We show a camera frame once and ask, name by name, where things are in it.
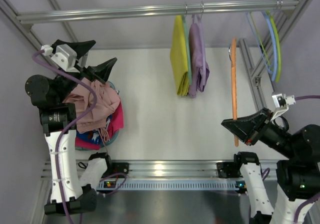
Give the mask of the blue patterned garment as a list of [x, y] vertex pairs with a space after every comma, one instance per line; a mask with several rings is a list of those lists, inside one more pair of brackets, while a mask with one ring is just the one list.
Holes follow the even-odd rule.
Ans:
[[76, 132], [77, 137], [83, 141], [91, 144], [101, 145], [106, 144], [111, 140], [112, 134], [110, 132], [110, 124], [112, 120], [112, 115], [106, 119], [106, 126], [84, 133]]

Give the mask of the frame post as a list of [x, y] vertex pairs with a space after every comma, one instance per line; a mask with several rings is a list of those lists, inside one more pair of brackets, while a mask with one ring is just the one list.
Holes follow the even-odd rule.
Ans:
[[[276, 10], [280, 11], [279, 14], [275, 14], [275, 24], [277, 26], [280, 43], [283, 43], [285, 39], [289, 36], [294, 26], [298, 23], [298, 20], [300, 20], [300, 18], [302, 17], [303, 13], [310, 5], [312, 0], [297, 1], [298, 3], [295, 5], [295, 8], [293, 10], [284, 10], [284, 0], [281, 7], [276, 7]], [[271, 37], [265, 37], [263, 43], [265, 44], [265, 50], [267, 54], [269, 54], [269, 56], [272, 57], [273, 50], [271, 48]], [[258, 73], [258, 70], [266, 70], [263, 66], [263, 61], [261, 60], [256, 69], [256, 73]]]
[[49, 0], [0, 0], [0, 80], [23, 89], [27, 78], [34, 74], [52, 76], [52, 72], [34, 63], [31, 55], [43, 44], [56, 39], [72, 40], [62, 24], [26, 24], [18, 27], [14, 18], [22, 13], [51, 11]]

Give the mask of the purple trousers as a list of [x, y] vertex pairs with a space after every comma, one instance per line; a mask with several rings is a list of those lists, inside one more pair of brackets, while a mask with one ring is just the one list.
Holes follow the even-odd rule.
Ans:
[[210, 69], [206, 61], [206, 73], [202, 74], [202, 61], [200, 53], [200, 38], [199, 29], [197, 23], [192, 23], [189, 36], [190, 57], [191, 57], [191, 69], [192, 69], [192, 84], [188, 88], [188, 94], [191, 97], [196, 97], [197, 91], [203, 92], [205, 90]]

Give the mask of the orange hanger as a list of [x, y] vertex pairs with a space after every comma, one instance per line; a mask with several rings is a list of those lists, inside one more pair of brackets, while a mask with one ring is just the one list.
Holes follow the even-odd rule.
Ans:
[[236, 76], [236, 45], [237, 39], [234, 37], [231, 41], [231, 45], [229, 47], [229, 59], [230, 59], [230, 70], [231, 70], [231, 103], [232, 103], [232, 119], [238, 119], [237, 113], [237, 76]]

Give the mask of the aluminium hanging rail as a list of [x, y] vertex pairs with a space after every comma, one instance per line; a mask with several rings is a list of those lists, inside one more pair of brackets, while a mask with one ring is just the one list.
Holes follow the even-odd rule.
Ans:
[[203, 15], [254, 11], [293, 10], [299, 0], [248, 0], [217, 3], [155, 5], [68, 11], [29, 12], [17, 15], [22, 24], [62, 23], [73, 21], [144, 18], [176, 15]]

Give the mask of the yellow trousers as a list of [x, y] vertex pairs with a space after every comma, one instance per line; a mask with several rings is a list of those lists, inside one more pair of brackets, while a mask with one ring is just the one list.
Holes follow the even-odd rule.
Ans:
[[176, 16], [173, 26], [170, 62], [174, 77], [176, 94], [187, 96], [189, 91], [188, 62], [185, 48], [183, 16]]

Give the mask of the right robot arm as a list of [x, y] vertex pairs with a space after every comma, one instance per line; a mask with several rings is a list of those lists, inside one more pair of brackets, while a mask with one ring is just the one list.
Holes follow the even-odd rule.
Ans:
[[309, 124], [291, 135], [273, 123], [275, 114], [267, 108], [253, 115], [225, 119], [222, 126], [242, 143], [258, 141], [285, 157], [276, 164], [277, 199], [270, 204], [257, 154], [238, 152], [234, 164], [246, 183], [250, 200], [250, 223], [303, 223], [308, 211], [319, 200], [319, 131]]

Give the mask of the right frame post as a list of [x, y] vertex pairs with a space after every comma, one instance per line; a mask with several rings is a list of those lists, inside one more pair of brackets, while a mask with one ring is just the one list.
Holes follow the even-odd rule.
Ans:
[[[312, 0], [297, 1], [298, 3], [295, 5], [295, 8], [293, 10], [284, 10], [284, 0], [281, 7], [276, 7], [276, 10], [280, 11], [279, 14], [275, 14], [275, 24], [277, 26], [280, 43], [283, 43], [285, 39], [289, 36], [294, 26], [298, 23], [298, 20], [300, 20], [300, 18], [302, 17], [303, 13], [310, 5]], [[265, 37], [263, 43], [265, 44], [265, 50], [267, 54], [269, 54], [269, 56], [272, 57], [273, 50], [271, 48], [271, 37]], [[256, 69], [256, 73], [258, 73], [258, 70], [266, 70], [263, 66], [263, 61], [261, 60]]]

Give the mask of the teal laundry basket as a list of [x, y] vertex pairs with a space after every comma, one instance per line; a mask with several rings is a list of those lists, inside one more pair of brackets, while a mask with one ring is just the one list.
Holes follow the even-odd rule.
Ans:
[[119, 92], [110, 82], [82, 81], [94, 90], [96, 105], [88, 114], [77, 121], [77, 138], [87, 142], [92, 149], [112, 144], [124, 127], [124, 114]]

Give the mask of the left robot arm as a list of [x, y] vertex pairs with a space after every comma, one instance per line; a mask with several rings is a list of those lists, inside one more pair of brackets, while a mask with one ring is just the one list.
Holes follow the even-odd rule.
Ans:
[[89, 157], [82, 176], [78, 175], [75, 158], [76, 123], [87, 116], [93, 106], [77, 114], [75, 104], [66, 102], [67, 96], [77, 86], [91, 93], [94, 104], [98, 102], [97, 94], [85, 80], [105, 83], [116, 58], [96, 67], [81, 65], [80, 59], [94, 45], [94, 40], [76, 43], [57, 40], [42, 46], [32, 56], [35, 62], [56, 73], [53, 79], [33, 75], [25, 84], [25, 92], [32, 105], [38, 108], [50, 154], [52, 191], [49, 203], [44, 206], [46, 215], [70, 217], [94, 211], [97, 206], [97, 186], [111, 165], [107, 153], [96, 153]]

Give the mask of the left frame post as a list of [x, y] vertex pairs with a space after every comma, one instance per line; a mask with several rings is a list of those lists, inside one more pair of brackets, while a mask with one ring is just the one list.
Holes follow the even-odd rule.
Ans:
[[56, 39], [72, 40], [62, 24], [26, 24], [18, 27], [14, 18], [22, 13], [51, 11], [49, 0], [0, 0], [0, 80], [23, 89], [27, 78], [34, 74], [52, 76], [52, 72], [34, 63], [31, 55], [43, 44]]

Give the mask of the purple hanger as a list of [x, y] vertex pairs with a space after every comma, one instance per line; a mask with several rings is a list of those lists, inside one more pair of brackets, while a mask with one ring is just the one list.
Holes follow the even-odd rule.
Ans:
[[198, 26], [198, 31], [199, 31], [199, 40], [200, 40], [200, 53], [201, 53], [201, 69], [202, 69], [202, 74], [206, 73], [206, 48], [205, 48], [205, 40], [204, 40], [204, 29], [203, 29], [203, 23], [202, 23], [202, 16], [204, 14], [204, 3], [201, 2], [201, 11], [200, 15], [198, 14], [193, 14], [192, 15], [192, 23], [195, 23], [195, 20], [197, 19], [197, 26]]

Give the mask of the magenta garment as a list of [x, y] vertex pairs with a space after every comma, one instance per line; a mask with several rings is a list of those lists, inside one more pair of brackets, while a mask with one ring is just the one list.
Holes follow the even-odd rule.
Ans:
[[124, 113], [123, 113], [122, 103], [120, 103], [117, 109], [115, 110], [115, 112], [112, 114], [112, 120], [110, 123], [110, 131], [112, 134], [111, 140], [106, 144], [95, 145], [95, 144], [91, 144], [86, 141], [83, 141], [76, 136], [75, 148], [76, 150], [82, 150], [82, 151], [99, 150], [103, 147], [106, 147], [112, 144], [116, 140], [119, 134], [119, 131], [123, 128], [124, 128]]

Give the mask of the pink trousers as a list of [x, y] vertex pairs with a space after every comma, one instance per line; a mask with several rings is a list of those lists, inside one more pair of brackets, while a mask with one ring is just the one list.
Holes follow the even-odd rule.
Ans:
[[65, 98], [65, 103], [75, 104], [76, 115], [82, 115], [87, 109], [93, 107], [83, 118], [77, 121], [76, 129], [80, 134], [96, 130], [102, 140], [107, 142], [107, 118], [118, 108], [121, 99], [109, 82], [102, 84], [98, 80], [90, 81], [86, 78], [82, 82], [94, 91], [96, 94], [96, 103], [94, 103], [93, 94], [84, 86], [78, 84], [70, 94]]

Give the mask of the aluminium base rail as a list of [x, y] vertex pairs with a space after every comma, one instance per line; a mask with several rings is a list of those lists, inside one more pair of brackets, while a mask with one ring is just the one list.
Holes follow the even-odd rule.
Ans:
[[125, 173], [136, 180], [214, 179], [224, 175], [220, 167], [232, 160], [113, 160], [108, 174]]

